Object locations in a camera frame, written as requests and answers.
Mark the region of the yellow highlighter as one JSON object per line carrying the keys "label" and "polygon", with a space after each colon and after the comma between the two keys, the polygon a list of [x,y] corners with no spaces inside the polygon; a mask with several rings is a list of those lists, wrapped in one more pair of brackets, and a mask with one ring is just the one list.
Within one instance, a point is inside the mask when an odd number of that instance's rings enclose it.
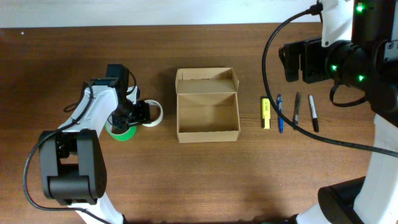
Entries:
{"label": "yellow highlighter", "polygon": [[262,105],[262,128],[270,129],[271,128],[271,104],[268,98],[263,97],[261,99]]}

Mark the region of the blue pen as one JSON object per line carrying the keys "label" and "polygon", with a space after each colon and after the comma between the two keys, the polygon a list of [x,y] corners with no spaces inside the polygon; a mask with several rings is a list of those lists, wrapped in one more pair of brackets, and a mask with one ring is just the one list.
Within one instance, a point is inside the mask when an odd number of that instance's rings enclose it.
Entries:
{"label": "blue pen", "polygon": [[[278,110],[282,113],[283,106],[282,106],[282,95],[281,94],[277,95],[277,107],[278,107]],[[284,132],[284,120],[280,116],[278,116],[278,129],[281,134]]]}

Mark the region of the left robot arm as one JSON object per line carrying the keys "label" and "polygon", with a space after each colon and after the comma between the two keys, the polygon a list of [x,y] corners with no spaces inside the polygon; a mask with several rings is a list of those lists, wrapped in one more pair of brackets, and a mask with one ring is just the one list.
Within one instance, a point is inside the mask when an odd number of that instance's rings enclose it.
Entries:
{"label": "left robot arm", "polygon": [[44,195],[76,211],[86,223],[126,223],[106,195],[107,171],[99,136],[106,131],[125,141],[136,126],[149,123],[149,105],[140,100],[132,73],[109,64],[103,78],[82,86],[80,99],[64,111],[71,116],[54,131],[44,131],[35,147]]}

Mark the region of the green tape roll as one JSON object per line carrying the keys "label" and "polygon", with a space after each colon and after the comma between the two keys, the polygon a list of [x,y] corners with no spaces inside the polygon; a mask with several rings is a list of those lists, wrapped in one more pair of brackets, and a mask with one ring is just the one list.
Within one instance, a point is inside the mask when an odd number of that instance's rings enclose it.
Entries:
{"label": "green tape roll", "polygon": [[128,141],[134,137],[137,131],[135,126],[127,127],[126,123],[114,123],[112,115],[110,115],[106,120],[104,128],[106,132],[117,141]]}

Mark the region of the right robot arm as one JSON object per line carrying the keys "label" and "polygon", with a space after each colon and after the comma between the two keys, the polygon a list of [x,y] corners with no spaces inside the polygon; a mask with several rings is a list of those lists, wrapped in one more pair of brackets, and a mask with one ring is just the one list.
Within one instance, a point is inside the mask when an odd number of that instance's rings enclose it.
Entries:
{"label": "right robot arm", "polygon": [[288,82],[332,79],[363,91],[375,112],[366,176],[322,187],[318,202],[291,223],[397,222],[397,2],[318,1],[322,36],[279,50]]}

